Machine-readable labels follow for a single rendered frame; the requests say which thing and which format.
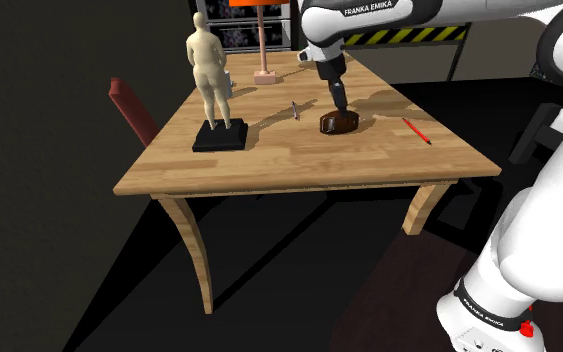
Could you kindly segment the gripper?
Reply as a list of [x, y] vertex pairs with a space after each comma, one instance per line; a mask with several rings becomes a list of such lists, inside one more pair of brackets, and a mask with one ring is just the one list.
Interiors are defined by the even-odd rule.
[[316, 68], [321, 80], [328, 81], [329, 92], [331, 93], [334, 105], [342, 117], [348, 116], [348, 102], [343, 82], [339, 79], [347, 70], [345, 57], [339, 54], [337, 57], [317, 61]]

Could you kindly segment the brown wrist watch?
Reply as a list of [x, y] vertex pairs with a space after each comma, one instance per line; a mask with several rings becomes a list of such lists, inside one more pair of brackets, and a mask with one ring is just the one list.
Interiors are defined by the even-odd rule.
[[354, 111], [331, 111], [320, 117], [320, 132], [327, 135], [345, 134], [355, 131], [359, 115]]

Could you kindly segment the wooden table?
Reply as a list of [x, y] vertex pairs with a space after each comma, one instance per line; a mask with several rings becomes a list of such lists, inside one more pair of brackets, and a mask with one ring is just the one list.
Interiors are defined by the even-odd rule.
[[361, 127], [355, 133], [324, 135], [319, 120], [332, 106], [314, 66], [300, 64], [292, 52], [274, 52], [268, 59], [281, 80], [263, 86], [250, 82], [257, 55], [228, 59], [238, 85], [231, 112], [249, 126], [244, 150], [192, 151], [203, 107], [201, 96], [192, 93], [114, 188], [118, 195], [149, 195], [162, 205], [192, 258], [206, 313], [213, 310], [212, 280], [188, 204], [192, 198], [413, 186], [417, 192], [402, 226], [416, 235], [449, 186], [462, 178], [500, 173], [490, 159], [361, 64], [348, 64], [344, 78]]

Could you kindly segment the red pencil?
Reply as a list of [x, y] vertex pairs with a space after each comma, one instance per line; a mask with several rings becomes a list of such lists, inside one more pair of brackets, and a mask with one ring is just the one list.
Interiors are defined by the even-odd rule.
[[431, 140], [425, 136], [414, 124], [412, 124], [408, 119], [402, 118], [404, 123], [419, 137], [421, 138], [426, 144], [432, 145]]

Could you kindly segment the orange lamp with pink stand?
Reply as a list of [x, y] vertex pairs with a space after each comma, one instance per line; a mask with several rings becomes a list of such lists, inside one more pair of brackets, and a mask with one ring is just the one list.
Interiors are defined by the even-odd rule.
[[270, 5], [288, 4], [290, 0], [228, 0], [231, 7], [255, 6], [257, 14], [257, 26], [259, 35], [260, 65], [259, 71], [253, 74], [253, 81], [256, 85], [273, 85], [276, 83], [276, 72], [269, 71], [267, 66], [265, 29], [263, 19], [263, 8]]

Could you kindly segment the yellow and black striped barrier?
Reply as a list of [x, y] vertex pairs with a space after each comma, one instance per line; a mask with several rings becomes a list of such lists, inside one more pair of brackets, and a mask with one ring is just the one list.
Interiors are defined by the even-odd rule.
[[389, 84], [453, 78], [471, 25], [381, 30], [345, 39], [347, 62], [361, 64]]

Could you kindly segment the white shelf unit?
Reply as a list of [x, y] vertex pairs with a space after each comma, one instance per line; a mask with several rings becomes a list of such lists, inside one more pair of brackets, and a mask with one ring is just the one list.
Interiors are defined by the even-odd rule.
[[[227, 53], [257, 52], [259, 26], [256, 6], [231, 7], [229, 0], [193, 0], [204, 15], [208, 30], [220, 39]], [[289, 51], [292, 44], [291, 4], [262, 8], [265, 47]]]

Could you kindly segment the beige human figure, black base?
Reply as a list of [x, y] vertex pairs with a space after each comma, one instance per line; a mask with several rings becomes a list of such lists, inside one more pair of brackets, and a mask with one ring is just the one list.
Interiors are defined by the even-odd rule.
[[203, 99], [207, 121], [201, 126], [193, 152], [244, 150], [248, 125], [232, 118], [226, 97], [226, 55], [217, 36], [207, 30], [201, 12], [193, 15], [195, 32], [186, 40], [187, 57]]

